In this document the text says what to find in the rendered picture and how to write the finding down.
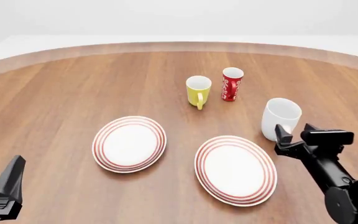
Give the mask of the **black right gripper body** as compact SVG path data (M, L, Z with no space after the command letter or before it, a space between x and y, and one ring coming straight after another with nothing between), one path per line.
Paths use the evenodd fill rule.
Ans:
M301 161L305 161L310 158L309 151L307 150L307 146L304 141L296 143L277 142L274 150L279 156L287 156Z

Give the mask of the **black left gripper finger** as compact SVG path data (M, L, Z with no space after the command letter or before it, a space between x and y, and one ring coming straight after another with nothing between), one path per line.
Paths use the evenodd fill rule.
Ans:
M0 175L0 198L22 203L22 179L25 159L16 155Z

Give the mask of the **oval red-ringed white plate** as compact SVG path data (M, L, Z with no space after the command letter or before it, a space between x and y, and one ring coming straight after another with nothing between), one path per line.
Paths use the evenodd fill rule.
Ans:
M270 156L256 143L237 136L217 136L202 143L194 168L207 193L236 207L264 203L277 186Z

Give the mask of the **red patterned mug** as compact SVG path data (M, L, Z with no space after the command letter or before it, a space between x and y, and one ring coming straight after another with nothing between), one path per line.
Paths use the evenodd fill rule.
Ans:
M223 70L223 84L221 88L222 100L228 102L236 100L243 76L244 72L240 68L227 67Z

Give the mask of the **yellow and white mug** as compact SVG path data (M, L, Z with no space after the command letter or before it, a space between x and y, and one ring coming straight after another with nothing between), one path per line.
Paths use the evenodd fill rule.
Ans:
M202 110L206 104L212 81L205 76L192 76L186 80L188 102Z

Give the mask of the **round red-ringed white plate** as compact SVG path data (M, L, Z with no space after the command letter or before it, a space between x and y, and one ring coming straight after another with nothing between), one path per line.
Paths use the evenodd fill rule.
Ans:
M167 136L162 126L143 116L115 119L99 130L91 152L96 163L114 173L133 173L154 164L164 153Z

